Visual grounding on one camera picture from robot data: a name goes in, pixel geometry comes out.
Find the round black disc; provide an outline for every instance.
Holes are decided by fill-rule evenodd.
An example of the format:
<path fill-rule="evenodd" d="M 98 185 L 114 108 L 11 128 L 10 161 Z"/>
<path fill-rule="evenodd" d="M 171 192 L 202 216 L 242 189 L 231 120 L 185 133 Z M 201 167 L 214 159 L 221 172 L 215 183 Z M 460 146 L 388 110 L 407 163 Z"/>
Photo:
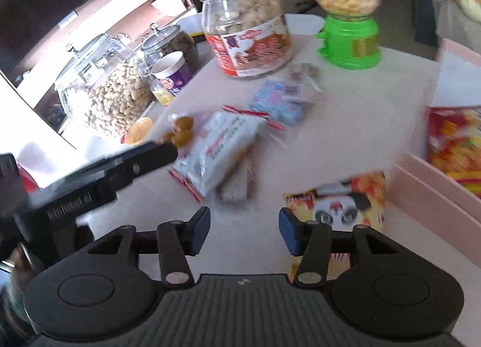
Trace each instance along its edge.
<path fill-rule="evenodd" d="M 407 264 L 391 257 L 341 274 L 332 300 L 348 322 L 369 334 L 420 339 L 449 330 L 464 296 L 453 277 L 428 262 Z"/>
<path fill-rule="evenodd" d="M 156 301 L 152 280 L 126 262 L 89 255 L 40 273 L 27 287 L 25 308 L 37 333 L 88 341 L 139 324 Z"/>

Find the green base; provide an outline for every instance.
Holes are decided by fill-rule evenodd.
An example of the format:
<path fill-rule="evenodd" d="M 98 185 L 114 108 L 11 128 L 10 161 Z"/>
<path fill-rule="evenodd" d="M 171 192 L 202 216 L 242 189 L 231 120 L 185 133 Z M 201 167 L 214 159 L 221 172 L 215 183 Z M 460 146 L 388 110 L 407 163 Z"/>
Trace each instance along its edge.
<path fill-rule="evenodd" d="M 369 69 L 381 60 L 377 36 L 379 27 L 372 17 L 362 20 L 340 20 L 329 15 L 323 31 L 324 39 L 318 53 L 329 62 L 345 69 Z"/>

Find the red and white label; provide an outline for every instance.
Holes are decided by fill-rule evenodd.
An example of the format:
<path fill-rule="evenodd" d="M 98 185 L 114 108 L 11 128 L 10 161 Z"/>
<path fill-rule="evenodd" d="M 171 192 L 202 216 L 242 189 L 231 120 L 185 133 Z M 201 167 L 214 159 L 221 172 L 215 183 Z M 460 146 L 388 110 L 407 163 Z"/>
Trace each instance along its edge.
<path fill-rule="evenodd" d="M 205 37 L 224 73 L 235 77 L 276 70 L 294 53 L 284 16 L 234 34 Z"/>

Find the gumball machine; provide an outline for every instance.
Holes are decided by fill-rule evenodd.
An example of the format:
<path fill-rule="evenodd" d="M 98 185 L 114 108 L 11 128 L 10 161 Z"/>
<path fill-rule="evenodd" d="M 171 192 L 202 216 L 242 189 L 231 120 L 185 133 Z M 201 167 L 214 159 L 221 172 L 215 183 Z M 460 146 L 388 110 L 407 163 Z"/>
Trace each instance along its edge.
<path fill-rule="evenodd" d="M 379 27 L 371 14 L 381 0 L 316 0 L 329 15 L 319 54 L 346 69 L 368 69 L 381 60 L 377 45 Z"/>

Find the ribbed black surface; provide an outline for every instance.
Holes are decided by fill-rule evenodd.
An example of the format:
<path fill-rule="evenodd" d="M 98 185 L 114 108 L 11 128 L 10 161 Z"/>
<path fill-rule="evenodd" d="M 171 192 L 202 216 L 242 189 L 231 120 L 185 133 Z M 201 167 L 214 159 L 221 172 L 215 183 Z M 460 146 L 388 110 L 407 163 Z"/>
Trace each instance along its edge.
<path fill-rule="evenodd" d="M 44 336 L 33 347 L 73 347 Z M 204 275 L 192 289 L 167 293 L 136 329 L 92 347 L 461 347 L 443 334 L 398 343 L 366 336 L 337 318 L 323 295 L 283 275 Z"/>

